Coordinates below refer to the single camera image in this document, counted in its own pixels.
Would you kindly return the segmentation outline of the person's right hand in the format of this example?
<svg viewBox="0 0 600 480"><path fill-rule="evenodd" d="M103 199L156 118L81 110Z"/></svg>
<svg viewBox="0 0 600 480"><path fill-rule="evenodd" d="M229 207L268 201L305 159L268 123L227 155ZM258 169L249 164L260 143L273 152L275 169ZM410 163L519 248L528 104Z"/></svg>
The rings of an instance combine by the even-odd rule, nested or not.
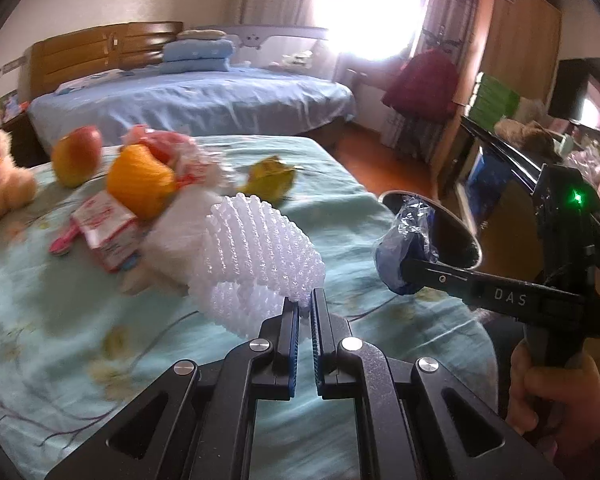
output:
<svg viewBox="0 0 600 480"><path fill-rule="evenodd" d="M506 422L518 434L538 429L548 408L550 437L558 456L575 456L600 438L600 372L588 353L577 368L534 366L521 341L510 359Z"/></svg>

